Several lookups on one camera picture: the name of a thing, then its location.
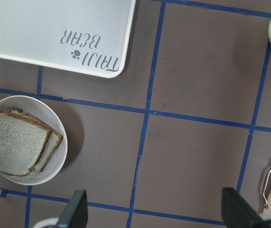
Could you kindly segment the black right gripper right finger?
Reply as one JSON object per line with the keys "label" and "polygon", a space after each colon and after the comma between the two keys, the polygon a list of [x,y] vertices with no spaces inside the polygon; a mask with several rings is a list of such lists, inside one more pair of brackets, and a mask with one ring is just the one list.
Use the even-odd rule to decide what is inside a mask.
{"label": "black right gripper right finger", "polygon": [[227,228],[259,228],[263,220],[232,187],[222,188],[221,217]]}

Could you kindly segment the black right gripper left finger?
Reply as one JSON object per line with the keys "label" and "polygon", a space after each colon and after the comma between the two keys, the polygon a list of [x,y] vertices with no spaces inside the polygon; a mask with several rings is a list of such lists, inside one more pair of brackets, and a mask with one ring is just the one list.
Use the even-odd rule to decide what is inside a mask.
{"label": "black right gripper left finger", "polygon": [[57,228],[85,228],[88,222],[87,193],[77,190],[59,217]]}

